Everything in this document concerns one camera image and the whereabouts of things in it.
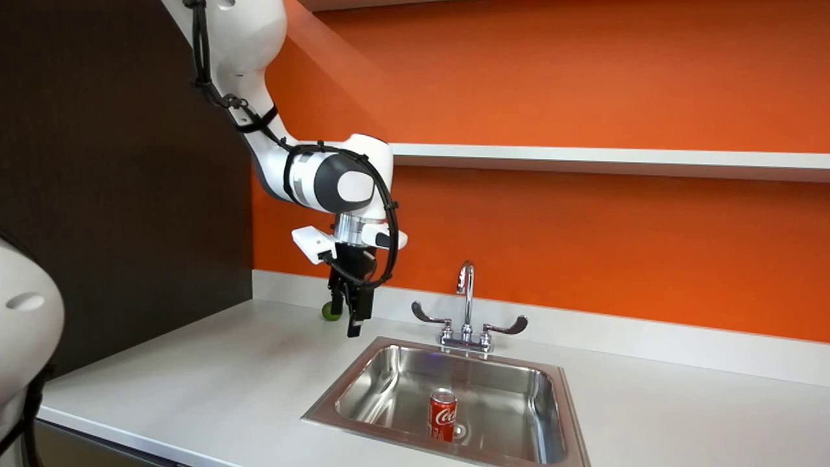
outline sink basin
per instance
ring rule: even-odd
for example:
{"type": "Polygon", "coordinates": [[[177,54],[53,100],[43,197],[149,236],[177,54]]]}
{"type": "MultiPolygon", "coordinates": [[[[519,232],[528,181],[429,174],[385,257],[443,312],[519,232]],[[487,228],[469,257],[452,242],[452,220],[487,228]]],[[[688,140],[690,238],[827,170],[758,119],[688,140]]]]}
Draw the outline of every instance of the sink basin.
{"type": "Polygon", "coordinates": [[[406,341],[377,338],[303,417],[487,464],[589,464],[561,369],[406,341]],[[458,395],[455,442],[430,437],[436,390],[458,395]]]}

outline chrome faucet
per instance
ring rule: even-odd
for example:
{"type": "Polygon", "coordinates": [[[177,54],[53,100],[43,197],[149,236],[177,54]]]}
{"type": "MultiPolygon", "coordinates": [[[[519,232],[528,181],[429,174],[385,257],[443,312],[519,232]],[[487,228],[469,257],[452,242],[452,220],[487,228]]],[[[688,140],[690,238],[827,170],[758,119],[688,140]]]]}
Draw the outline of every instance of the chrome faucet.
{"type": "Polygon", "coordinates": [[[412,301],[412,314],[420,323],[441,324],[441,334],[438,334],[441,354],[447,354],[447,350],[478,350],[478,354],[484,354],[487,359],[490,347],[493,347],[493,332],[500,332],[500,334],[524,332],[528,318],[519,318],[511,328],[484,324],[484,341],[476,342],[472,341],[472,292],[476,292],[476,267],[472,267],[472,262],[464,262],[463,273],[460,273],[460,284],[458,284],[458,294],[464,296],[463,338],[455,338],[452,320],[430,320],[424,312],[424,306],[419,301],[412,301]]]}

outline dark wall panel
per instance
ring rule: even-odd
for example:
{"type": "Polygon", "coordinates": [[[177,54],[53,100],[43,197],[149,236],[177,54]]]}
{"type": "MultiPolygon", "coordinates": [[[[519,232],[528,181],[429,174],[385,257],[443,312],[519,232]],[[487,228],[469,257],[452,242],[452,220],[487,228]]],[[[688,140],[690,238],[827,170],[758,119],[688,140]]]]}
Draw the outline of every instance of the dark wall panel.
{"type": "Polygon", "coordinates": [[[62,289],[71,372],[251,296],[250,150],[157,0],[0,8],[0,236],[62,289]]]}

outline stainless steel sink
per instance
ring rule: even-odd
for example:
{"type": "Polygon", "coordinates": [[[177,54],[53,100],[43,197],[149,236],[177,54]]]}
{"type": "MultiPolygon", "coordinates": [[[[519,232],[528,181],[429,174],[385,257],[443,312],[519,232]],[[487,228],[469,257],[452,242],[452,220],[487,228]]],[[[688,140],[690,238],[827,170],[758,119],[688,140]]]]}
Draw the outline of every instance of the stainless steel sink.
{"type": "Polygon", "coordinates": [[[406,341],[375,341],[303,417],[487,464],[589,464],[561,369],[406,341]],[[441,386],[460,403],[455,442],[430,437],[441,386]]]}

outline orange wall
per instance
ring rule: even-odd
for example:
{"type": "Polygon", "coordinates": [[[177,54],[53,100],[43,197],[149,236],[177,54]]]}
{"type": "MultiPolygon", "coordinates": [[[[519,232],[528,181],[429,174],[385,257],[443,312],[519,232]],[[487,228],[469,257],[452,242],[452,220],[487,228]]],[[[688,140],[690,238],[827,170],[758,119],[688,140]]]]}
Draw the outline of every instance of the orange wall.
{"type": "MultiPolygon", "coordinates": [[[[310,15],[270,89],[298,137],[830,150],[817,0],[436,2],[310,15]]],[[[397,170],[394,285],[830,342],[830,188],[397,170]]],[[[255,267],[327,215],[255,184],[255,267]]]]}

